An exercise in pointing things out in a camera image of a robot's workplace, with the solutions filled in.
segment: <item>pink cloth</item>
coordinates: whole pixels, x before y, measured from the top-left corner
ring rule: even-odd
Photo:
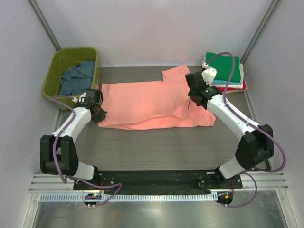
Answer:
[[[178,66],[162,72],[164,81],[103,84],[102,108],[108,112],[99,127],[147,130],[212,126],[215,116],[188,97],[185,74]]]

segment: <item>green basket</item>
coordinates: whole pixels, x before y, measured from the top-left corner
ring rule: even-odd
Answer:
[[[98,67],[98,53],[95,49],[90,47],[84,48],[67,48],[56,52],[53,56],[52,62],[48,68],[47,76],[43,84],[42,93],[47,98],[59,95],[62,75],[71,67],[79,65],[81,61],[95,61],[95,70],[92,82],[92,89],[100,88],[101,69]],[[73,107],[75,102],[67,97],[56,97],[66,105]],[[56,103],[61,109],[67,110],[66,107]]]

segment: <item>gray-blue garment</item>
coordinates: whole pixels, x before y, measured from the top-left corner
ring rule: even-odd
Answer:
[[[95,61],[82,61],[80,65],[67,70],[61,80],[59,95],[81,95],[92,87]]]

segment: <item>black mounting plate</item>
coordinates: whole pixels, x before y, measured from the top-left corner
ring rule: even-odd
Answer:
[[[159,171],[99,171],[102,184],[109,186],[122,183],[121,195],[200,195],[212,189],[243,188],[239,175],[219,186],[214,170],[159,170]],[[95,190],[86,184],[74,184],[74,190]]]

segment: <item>stack of folded clothes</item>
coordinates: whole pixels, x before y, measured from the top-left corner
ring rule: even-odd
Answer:
[[[204,62],[209,61],[216,54],[207,52],[204,58]],[[232,79],[229,83],[227,93],[240,92],[247,90],[247,84],[244,80],[244,69],[243,65],[240,63],[239,57],[235,56],[235,69],[233,72]],[[214,60],[209,63],[210,67],[213,67],[217,70],[217,74],[213,80],[212,85],[219,88],[221,91],[224,91],[224,88],[229,79],[231,69],[232,69],[232,61],[230,56],[218,56]]]

